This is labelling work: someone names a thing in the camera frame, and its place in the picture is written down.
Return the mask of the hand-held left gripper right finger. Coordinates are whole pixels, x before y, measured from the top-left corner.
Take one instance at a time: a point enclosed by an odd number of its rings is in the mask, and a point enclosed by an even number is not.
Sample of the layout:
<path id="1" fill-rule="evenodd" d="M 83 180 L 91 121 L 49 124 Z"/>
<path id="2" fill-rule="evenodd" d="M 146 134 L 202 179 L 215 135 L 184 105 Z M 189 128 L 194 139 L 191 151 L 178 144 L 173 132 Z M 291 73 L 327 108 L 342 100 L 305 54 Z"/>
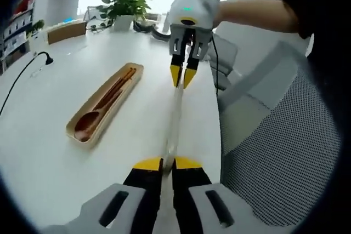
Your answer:
<path id="1" fill-rule="evenodd" d="M 252 208 L 220 183 L 211 183 L 201 164 L 177 157 L 172 167 L 173 207 L 181 233 L 277 233 Z"/>

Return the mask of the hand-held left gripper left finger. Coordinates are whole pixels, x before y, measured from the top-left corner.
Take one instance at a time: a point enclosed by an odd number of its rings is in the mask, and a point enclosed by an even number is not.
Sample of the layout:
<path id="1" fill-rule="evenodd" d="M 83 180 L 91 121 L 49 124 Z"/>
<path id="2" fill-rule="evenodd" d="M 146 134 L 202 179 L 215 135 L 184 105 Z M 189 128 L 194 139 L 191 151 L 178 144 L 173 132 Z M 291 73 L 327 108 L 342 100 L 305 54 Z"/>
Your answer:
<path id="1" fill-rule="evenodd" d="M 160 208 L 163 159 L 138 162 L 123 184 L 112 184 L 81 206 L 77 218 L 42 233 L 152 233 Z"/>

